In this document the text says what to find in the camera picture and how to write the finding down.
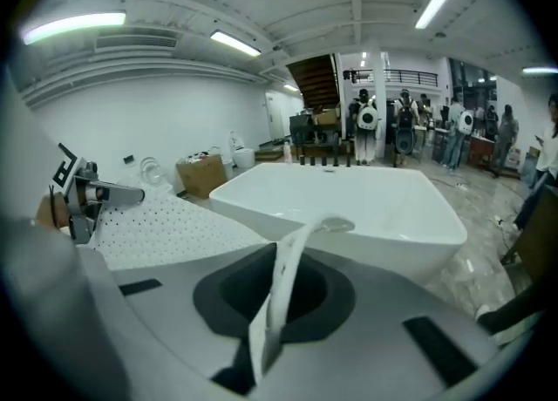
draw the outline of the railing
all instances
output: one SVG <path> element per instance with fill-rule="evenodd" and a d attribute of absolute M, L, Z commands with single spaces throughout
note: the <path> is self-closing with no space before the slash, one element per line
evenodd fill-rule
<path fill-rule="evenodd" d="M 385 81 L 402 84 L 428 85 L 438 87 L 438 74 L 423 71 L 384 70 Z M 343 76 L 353 84 L 374 82 L 373 70 L 343 71 Z"/>

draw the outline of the fluorescent light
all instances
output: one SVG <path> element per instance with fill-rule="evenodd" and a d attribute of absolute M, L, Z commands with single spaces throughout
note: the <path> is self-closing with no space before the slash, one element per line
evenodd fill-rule
<path fill-rule="evenodd" d="M 438 13 L 445 2 L 446 0 L 430 0 L 428 5 L 426 6 L 425 11 L 422 13 L 417 23 L 415 24 L 415 28 L 424 29 L 426 26 L 428 26 L 428 24 L 432 21 L 434 16 Z"/>
<path fill-rule="evenodd" d="M 121 26 L 126 20 L 124 12 L 107 12 L 102 14 L 78 15 L 43 24 L 23 34 L 25 44 L 35 43 L 48 37 L 76 29 L 95 28 L 99 26 Z"/>
<path fill-rule="evenodd" d="M 237 50 L 242 51 L 252 57 L 257 57 L 262 53 L 261 51 L 258 51 L 257 49 L 253 48 L 252 46 L 248 46 L 244 42 L 240 41 L 238 38 L 231 37 L 221 31 L 215 31 L 211 35 L 211 38 L 215 41 L 227 44 L 232 48 L 236 48 Z"/>
<path fill-rule="evenodd" d="M 558 68 L 549 66 L 535 66 L 533 68 L 523 68 L 525 74 L 558 74 Z"/>

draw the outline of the wooden stair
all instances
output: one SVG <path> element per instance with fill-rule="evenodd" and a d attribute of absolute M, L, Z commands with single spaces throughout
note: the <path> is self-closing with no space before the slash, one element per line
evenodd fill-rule
<path fill-rule="evenodd" d="M 331 56 L 307 58 L 287 67 L 303 95 L 304 106 L 314 109 L 331 108 L 339 103 Z"/>

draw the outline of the white bottle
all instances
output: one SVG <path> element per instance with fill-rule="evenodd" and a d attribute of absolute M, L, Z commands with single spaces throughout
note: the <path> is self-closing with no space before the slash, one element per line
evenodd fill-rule
<path fill-rule="evenodd" d="M 285 145 L 282 146 L 282 154 L 285 158 L 285 164 L 292 164 L 293 163 L 293 155 L 290 152 L 290 143 L 286 140 Z"/>

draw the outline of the sneaker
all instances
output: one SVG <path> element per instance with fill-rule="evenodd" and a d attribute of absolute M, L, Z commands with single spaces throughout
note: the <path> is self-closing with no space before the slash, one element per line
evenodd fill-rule
<path fill-rule="evenodd" d="M 479 320 L 479 317 L 481 317 L 483 314 L 489 313 L 490 312 L 490 308 L 488 307 L 488 305 L 480 305 L 480 308 L 477 309 L 477 312 L 474 313 L 474 320 L 475 322 Z"/>

